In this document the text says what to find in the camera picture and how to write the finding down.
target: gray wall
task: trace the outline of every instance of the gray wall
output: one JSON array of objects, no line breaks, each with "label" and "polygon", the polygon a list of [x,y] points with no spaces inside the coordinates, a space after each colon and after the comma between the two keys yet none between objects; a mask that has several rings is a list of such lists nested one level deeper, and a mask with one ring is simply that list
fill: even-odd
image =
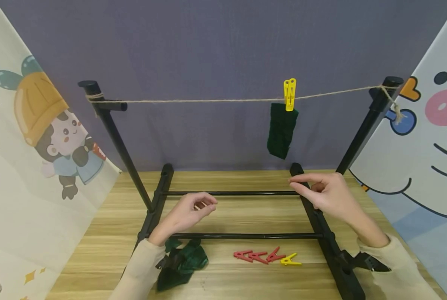
[{"label": "gray wall", "polygon": [[[122,162],[76,83],[110,99],[297,97],[407,78],[447,19],[447,0],[0,0],[101,148]],[[132,104],[113,113],[139,170],[334,168],[368,92],[299,101],[285,161],[266,149],[270,103]]]}]

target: yellow star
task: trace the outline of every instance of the yellow star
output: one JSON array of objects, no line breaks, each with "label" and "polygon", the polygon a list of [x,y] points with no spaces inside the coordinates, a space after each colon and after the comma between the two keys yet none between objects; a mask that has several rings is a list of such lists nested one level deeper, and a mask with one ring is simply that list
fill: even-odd
[{"label": "yellow star", "polygon": [[35,279],[35,271],[33,270],[32,272],[28,273],[27,275],[25,275],[25,284],[27,284],[29,281],[32,281],[33,279]]}]

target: black crossbar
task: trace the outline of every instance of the black crossbar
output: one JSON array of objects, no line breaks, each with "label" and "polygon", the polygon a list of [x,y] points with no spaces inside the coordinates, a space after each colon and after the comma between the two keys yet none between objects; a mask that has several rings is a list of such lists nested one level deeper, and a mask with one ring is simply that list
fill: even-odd
[{"label": "black crossbar", "polygon": [[176,239],[227,239],[227,240],[290,240],[290,239],[322,239],[318,233],[175,233]]},{"label": "black crossbar", "polygon": [[[183,196],[189,193],[197,193],[194,191],[178,191],[178,192],[163,192],[166,196]],[[231,192],[207,192],[213,196],[295,196],[298,195],[294,190],[243,190]]]}]

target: wooden tabletop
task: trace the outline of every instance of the wooden tabletop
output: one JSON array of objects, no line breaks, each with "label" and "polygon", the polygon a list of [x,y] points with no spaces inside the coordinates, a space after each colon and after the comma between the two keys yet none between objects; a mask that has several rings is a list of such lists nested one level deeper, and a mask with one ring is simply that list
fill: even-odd
[{"label": "wooden tabletop", "polygon": [[[140,176],[148,194],[153,195],[160,172],[141,172]],[[170,190],[289,190],[288,177],[286,170],[179,171],[173,176]],[[398,236],[352,175],[347,173],[345,178],[365,211],[385,232]],[[167,199],[163,215],[178,199]],[[218,200],[217,210],[189,232],[312,232],[297,196],[226,196]],[[130,258],[144,218],[145,206],[128,173],[122,173],[47,300],[107,299]],[[326,218],[340,248],[355,255],[356,234],[346,224]],[[316,240],[202,240],[202,246],[210,260],[205,269],[195,271],[188,284],[160,293],[151,291],[148,299],[341,299]],[[233,257],[237,250],[270,253],[277,246],[279,253],[298,253],[293,260],[303,266],[283,266],[278,261],[270,265],[248,263]],[[418,266],[435,291],[447,299],[419,262]],[[380,289],[372,284],[369,271],[360,269],[356,274],[367,299],[384,299]]]}]

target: metal frame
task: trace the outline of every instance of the metal frame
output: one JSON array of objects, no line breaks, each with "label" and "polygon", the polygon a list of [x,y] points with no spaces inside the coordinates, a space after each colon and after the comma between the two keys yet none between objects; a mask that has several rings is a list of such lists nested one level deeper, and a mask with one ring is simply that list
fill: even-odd
[{"label": "metal frame", "polygon": [[[389,76],[385,78],[383,85],[393,88],[403,84],[403,79],[400,77]],[[147,207],[147,217],[144,220],[141,231],[137,236],[137,243],[147,238],[150,233],[157,226],[160,221],[161,213],[167,196],[182,196],[189,191],[170,192],[170,183],[173,177],[173,167],[171,164],[165,164],[160,174],[160,181],[158,182],[157,189],[154,192],[153,199],[150,201],[147,191],[138,175],[135,165],[132,162],[132,158],[128,154],[128,151],[123,143],[122,137],[118,132],[118,129],[113,122],[110,112],[112,110],[126,111],[126,103],[99,103],[99,101],[105,101],[103,94],[101,94],[98,83],[93,80],[81,81],[78,86],[84,88],[87,96],[91,96],[92,105],[94,110],[100,116],[104,126],[106,127],[113,144],[117,148],[117,151],[122,158],[123,164],[127,168],[135,187],[138,190],[142,200]],[[388,90],[388,94],[393,95],[395,89]],[[372,130],[375,122],[381,119],[381,114],[390,104],[387,96],[380,88],[374,88],[370,90],[372,96],[372,103],[370,110],[365,117],[358,132],[350,143],[342,161],[338,165],[337,172],[343,174],[353,159],[358,154],[362,144],[366,141],[368,134]],[[290,167],[290,174],[292,176],[303,174],[303,169],[300,164],[293,163]],[[303,182],[303,185],[309,187],[308,183]],[[234,192],[209,192],[215,196],[282,196],[282,195],[298,195],[296,192],[289,191],[234,191]],[[311,202],[305,197],[300,196],[303,207],[308,215],[310,224],[314,232],[309,233],[176,233],[173,237],[178,239],[316,239],[320,245],[322,253],[327,260],[328,267],[332,272],[333,278],[337,284],[338,291],[343,300],[363,300],[365,299],[365,293],[356,278],[353,268],[356,266],[364,268],[365,265],[362,261],[356,261],[348,257],[347,252],[340,250],[340,247],[335,240],[335,234],[331,231],[323,213],[320,210],[314,209]]]}]

